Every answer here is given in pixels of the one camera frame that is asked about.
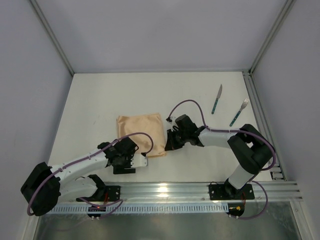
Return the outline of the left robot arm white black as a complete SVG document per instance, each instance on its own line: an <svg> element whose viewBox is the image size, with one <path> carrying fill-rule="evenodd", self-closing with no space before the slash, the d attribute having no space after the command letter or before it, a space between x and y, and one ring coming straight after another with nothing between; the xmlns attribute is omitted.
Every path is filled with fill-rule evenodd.
<svg viewBox="0 0 320 240"><path fill-rule="evenodd" d="M20 189L27 201L27 215L43 216L57 204L76 199L99 202L106 185L92 172L113 167L116 174L134 173L133 162L145 157L138 150L139 146L130 137L121 137L102 142L91 152L68 162L37 164Z"/></svg>

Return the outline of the beige satin napkin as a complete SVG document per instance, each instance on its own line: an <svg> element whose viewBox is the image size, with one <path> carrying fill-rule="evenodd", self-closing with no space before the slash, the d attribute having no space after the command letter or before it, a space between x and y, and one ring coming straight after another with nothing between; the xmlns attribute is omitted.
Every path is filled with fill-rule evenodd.
<svg viewBox="0 0 320 240"><path fill-rule="evenodd" d="M140 133L130 138L139 147L138 153L145 153L150 158L159 158L166 155L165 131L162 117L159 113L119 116L116 120L117 135L123 137L132 133Z"/></svg>

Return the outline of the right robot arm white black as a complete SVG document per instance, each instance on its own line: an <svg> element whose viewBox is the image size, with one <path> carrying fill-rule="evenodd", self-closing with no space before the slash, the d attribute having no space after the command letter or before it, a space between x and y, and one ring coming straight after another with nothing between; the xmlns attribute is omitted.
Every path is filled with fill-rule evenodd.
<svg viewBox="0 0 320 240"><path fill-rule="evenodd" d="M238 200L248 196L253 200L253 180L274 156L275 149L251 124L239 129L217 130L197 126L189 116L181 115L176 120L167 119L172 127L166 131L166 151L181 149L189 143L197 147L221 147L230 149L238 166L224 183L209 185L211 200Z"/></svg>

